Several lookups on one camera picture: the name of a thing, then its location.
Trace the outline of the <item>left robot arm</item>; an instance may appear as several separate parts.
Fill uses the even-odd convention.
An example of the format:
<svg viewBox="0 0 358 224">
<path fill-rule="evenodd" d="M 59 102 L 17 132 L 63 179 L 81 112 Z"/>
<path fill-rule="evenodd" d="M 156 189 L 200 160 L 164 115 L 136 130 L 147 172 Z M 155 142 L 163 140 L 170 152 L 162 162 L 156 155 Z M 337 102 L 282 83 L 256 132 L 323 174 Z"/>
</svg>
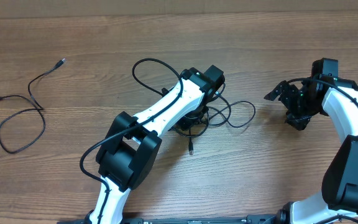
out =
<svg viewBox="0 0 358 224">
<path fill-rule="evenodd" d="M 185 69 L 156 104 L 133 116 L 126 112 L 116 116 L 105 139 L 96 145 L 99 174 L 92 178 L 101 183 L 101 191 L 85 223 L 122 221 L 129 193 L 152 169 L 162 136 L 174 126 L 185 131 L 199 122 L 224 82 L 223 71 L 214 65 L 204 73 Z"/>
</svg>

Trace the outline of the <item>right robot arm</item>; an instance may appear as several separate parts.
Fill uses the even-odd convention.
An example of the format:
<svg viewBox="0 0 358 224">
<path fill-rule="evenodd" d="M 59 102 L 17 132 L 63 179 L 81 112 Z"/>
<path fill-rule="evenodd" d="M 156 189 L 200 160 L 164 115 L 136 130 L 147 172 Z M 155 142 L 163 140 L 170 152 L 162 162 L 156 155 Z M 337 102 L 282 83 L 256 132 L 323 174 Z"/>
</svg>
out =
<svg viewBox="0 0 358 224">
<path fill-rule="evenodd" d="M 358 223 L 358 85 L 339 78 L 339 62 L 322 58 L 312 64 L 308 78 L 280 82 L 265 95 L 287 108 L 285 122 L 304 130 L 316 114 L 331 118 L 341 147 L 329 165 L 321 190 L 297 202 L 289 202 L 266 223 Z"/>
</svg>

